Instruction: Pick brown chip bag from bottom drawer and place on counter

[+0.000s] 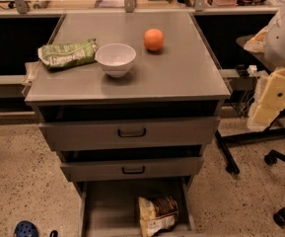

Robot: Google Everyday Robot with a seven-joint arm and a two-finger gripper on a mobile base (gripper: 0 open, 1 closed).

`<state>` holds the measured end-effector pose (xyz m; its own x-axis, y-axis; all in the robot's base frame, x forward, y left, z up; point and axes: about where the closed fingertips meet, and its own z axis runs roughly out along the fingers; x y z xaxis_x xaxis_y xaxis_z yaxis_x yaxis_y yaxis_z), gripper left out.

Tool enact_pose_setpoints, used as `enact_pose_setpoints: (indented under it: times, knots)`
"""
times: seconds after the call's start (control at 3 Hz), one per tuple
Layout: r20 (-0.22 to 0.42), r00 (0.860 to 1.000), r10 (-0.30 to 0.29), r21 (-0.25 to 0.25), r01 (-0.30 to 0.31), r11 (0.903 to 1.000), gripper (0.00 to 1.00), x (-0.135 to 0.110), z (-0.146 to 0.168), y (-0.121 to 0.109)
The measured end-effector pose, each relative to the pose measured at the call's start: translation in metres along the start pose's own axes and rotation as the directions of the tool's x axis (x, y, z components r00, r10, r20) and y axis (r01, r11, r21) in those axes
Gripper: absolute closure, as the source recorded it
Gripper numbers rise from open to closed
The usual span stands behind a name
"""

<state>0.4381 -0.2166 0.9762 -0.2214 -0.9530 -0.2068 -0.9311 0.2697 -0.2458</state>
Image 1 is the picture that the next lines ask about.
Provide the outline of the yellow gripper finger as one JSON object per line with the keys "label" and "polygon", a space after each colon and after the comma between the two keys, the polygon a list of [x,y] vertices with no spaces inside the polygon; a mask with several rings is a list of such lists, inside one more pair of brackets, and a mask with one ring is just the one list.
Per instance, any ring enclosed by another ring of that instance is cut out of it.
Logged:
{"label": "yellow gripper finger", "polygon": [[250,123],[253,126],[269,126],[279,115],[279,112],[270,108],[253,104],[250,110]]}

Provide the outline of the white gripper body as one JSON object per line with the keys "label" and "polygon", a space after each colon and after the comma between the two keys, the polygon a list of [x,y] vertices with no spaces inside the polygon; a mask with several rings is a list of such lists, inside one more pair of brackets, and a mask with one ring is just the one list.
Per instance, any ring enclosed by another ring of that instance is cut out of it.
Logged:
{"label": "white gripper body", "polygon": [[285,68],[279,67],[270,74],[259,105],[274,111],[285,109]]}

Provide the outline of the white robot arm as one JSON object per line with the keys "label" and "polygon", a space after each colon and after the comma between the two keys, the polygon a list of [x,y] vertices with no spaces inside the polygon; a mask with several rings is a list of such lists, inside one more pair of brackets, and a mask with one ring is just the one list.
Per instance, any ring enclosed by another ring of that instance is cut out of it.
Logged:
{"label": "white robot arm", "polygon": [[267,25],[264,59],[274,70],[257,80],[248,119],[254,131],[265,130],[285,109],[285,3]]}

